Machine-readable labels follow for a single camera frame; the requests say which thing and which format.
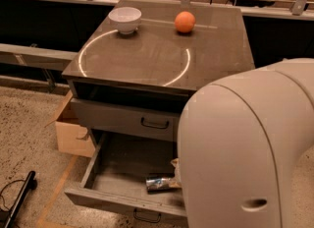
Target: black stand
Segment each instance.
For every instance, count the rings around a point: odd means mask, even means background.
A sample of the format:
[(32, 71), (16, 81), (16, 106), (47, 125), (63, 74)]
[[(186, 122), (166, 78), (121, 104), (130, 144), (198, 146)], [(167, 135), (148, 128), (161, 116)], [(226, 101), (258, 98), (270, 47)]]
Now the black stand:
[(9, 211), (0, 211), (0, 228), (10, 228), (18, 215), (19, 209), (29, 190), (34, 190), (37, 187), (37, 181), (34, 179), (35, 172), (30, 171), (27, 175), (26, 181), (20, 189), (12, 208)]

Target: white bowl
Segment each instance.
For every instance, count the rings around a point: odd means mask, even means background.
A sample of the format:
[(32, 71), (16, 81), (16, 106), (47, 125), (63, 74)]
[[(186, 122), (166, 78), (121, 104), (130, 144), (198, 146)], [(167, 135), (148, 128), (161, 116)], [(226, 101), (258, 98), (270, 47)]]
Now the white bowl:
[(133, 7), (122, 7), (112, 10), (110, 24), (121, 34), (131, 34), (139, 26), (141, 12)]

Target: concrete floor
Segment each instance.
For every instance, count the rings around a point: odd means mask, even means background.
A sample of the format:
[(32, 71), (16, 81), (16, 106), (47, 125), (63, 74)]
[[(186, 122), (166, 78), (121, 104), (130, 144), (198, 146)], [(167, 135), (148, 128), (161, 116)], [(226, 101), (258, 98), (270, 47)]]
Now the concrete floor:
[[(24, 179), (30, 170), (36, 172), (38, 182), (37, 189), (27, 195), (16, 227), (176, 227), (76, 206), (65, 196), (65, 188), (79, 185), (89, 161), (59, 152), (54, 125), (45, 127), (67, 91), (59, 85), (48, 93), (46, 83), (0, 77), (0, 189)], [(20, 186), (14, 184), (4, 192), (6, 206), (13, 204)], [(292, 227), (313, 227), (314, 148), (304, 153), (295, 168), (292, 195)]]

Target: oval hole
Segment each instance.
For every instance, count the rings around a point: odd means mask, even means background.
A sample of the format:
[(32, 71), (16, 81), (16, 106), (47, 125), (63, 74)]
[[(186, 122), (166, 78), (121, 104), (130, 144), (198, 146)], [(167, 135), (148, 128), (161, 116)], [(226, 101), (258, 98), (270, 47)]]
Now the oval hole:
[(267, 205), (266, 199), (250, 199), (242, 204), (242, 208), (246, 211), (258, 211)]

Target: drawer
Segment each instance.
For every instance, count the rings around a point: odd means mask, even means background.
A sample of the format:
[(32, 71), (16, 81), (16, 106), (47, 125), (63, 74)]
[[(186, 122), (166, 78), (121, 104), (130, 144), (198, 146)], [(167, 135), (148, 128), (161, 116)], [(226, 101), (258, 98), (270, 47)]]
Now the drawer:
[(172, 159), (172, 142), (106, 133), (80, 187), (65, 193), (74, 204), (186, 227), (181, 189), (154, 194), (146, 190), (147, 176), (174, 173)]
[(177, 141), (180, 114), (72, 99), (79, 123), (87, 128), (169, 142)]

